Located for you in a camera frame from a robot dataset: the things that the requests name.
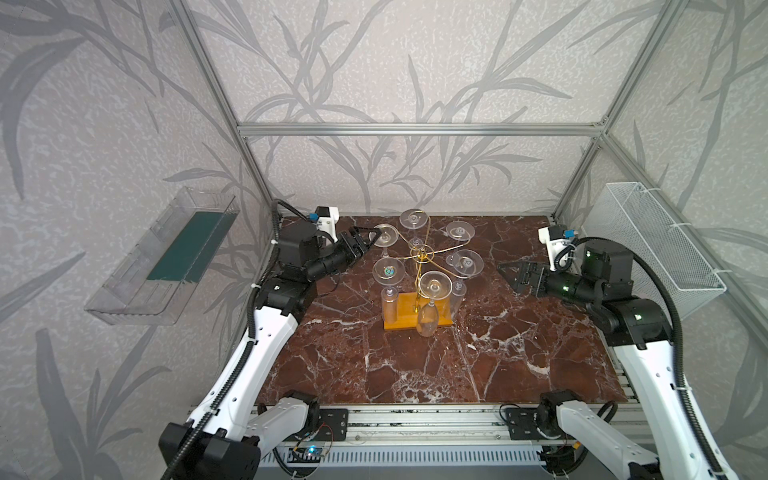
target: mounting plate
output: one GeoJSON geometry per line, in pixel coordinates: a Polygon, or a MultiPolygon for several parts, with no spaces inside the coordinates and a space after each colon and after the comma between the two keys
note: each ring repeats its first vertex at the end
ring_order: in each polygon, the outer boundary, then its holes
{"type": "MultiPolygon", "coordinates": [[[[320,420],[318,425],[325,423],[330,427],[322,427],[311,439],[307,441],[317,442],[343,442],[346,440],[346,428],[349,422],[348,409],[324,409],[320,408],[320,420]]],[[[296,437],[289,435],[285,442],[295,442],[296,437]]]]}
{"type": "Polygon", "coordinates": [[[509,407],[504,414],[512,425],[507,425],[510,440],[547,440],[536,428],[536,409],[509,407]]]}

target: leaf pattern wallpaper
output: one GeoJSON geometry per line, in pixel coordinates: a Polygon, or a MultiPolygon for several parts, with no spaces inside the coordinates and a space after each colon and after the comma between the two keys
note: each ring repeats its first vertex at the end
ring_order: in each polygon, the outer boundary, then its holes
{"type": "Polygon", "coordinates": [[[1,0],[0,39],[0,478],[156,478],[162,428],[237,334],[269,208],[164,2],[1,0]],[[182,186],[240,214],[177,324],[86,313],[182,186]]]}
{"type": "MultiPolygon", "coordinates": [[[[691,1],[611,129],[768,310],[768,2],[691,1]]],[[[566,208],[578,227],[604,184],[601,153],[566,208]]],[[[768,352],[722,299],[685,320],[686,372],[741,478],[768,471],[768,352]]]]}
{"type": "MultiPolygon", "coordinates": [[[[599,121],[662,4],[189,3],[240,122],[370,123],[599,121]]],[[[530,214],[557,203],[547,189],[565,188],[588,138],[249,141],[299,205],[530,214]]]]}

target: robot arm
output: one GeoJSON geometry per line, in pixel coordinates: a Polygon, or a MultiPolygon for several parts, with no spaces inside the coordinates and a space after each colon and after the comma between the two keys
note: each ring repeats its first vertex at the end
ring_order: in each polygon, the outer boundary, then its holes
{"type": "Polygon", "coordinates": [[[540,426],[577,439],[620,480],[656,479],[660,478],[658,472],[667,480],[736,480],[690,392],[686,401],[695,415],[693,420],[682,406],[678,389],[688,388],[685,382],[679,385],[675,380],[673,331],[664,311],[655,302],[632,295],[632,262],[640,260],[619,243],[604,239],[582,239],[579,243],[584,241],[580,275],[552,269],[556,263],[564,266],[555,258],[556,250],[561,252],[564,247],[553,249],[549,244],[548,265],[514,262],[499,265],[498,271],[517,293],[530,286],[535,296],[554,296],[586,308],[634,387],[658,458],[593,414],[573,392],[542,396],[538,418],[549,425],[540,426]],[[693,422],[698,423],[703,438],[694,435],[693,422]],[[719,471],[704,454],[705,447],[711,449],[719,471]]]}
{"type": "Polygon", "coordinates": [[[381,234],[365,227],[337,234],[338,210],[318,207],[317,211],[310,216],[317,223],[298,220],[280,231],[275,246],[280,272],[266,280],[253,303],[246,305],[253,309],[253,328],[245,332],[187,421],[169,423],[161,435],[159,446],[168,465],[163,478],[252,478],[262,455],[286,437],[317,430],[317,399],[298,392],[282,398],[248,426],[280,350],[317,297],[316,281],[354,265],[381,234]],[[334,241],[325,246],[330,238],[334,241]]]}

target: white wire mesh basket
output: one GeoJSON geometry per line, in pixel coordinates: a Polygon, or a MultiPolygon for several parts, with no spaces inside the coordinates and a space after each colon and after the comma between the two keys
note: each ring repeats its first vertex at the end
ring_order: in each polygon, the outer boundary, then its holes
{"type": "MultiPolygon", "coordinates": [[[[680,224],[638,182],[605,184],[581,226],[581,233],[621,243],[648,262],[669,290],[680,318],[726,290],[720,275],[691,243],[680,224]]],[[[650,277],[637,263],[632,267],[632,279],[635,295],[664,305],[650,277]]]]}

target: green cloth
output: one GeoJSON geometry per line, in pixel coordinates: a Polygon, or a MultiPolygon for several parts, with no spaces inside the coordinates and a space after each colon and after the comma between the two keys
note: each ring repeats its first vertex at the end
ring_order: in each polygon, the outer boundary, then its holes
{"type": "Polygon", "coordinates": [[[200,282],[237,214],[195,212],[147,280],[200,282]]]}

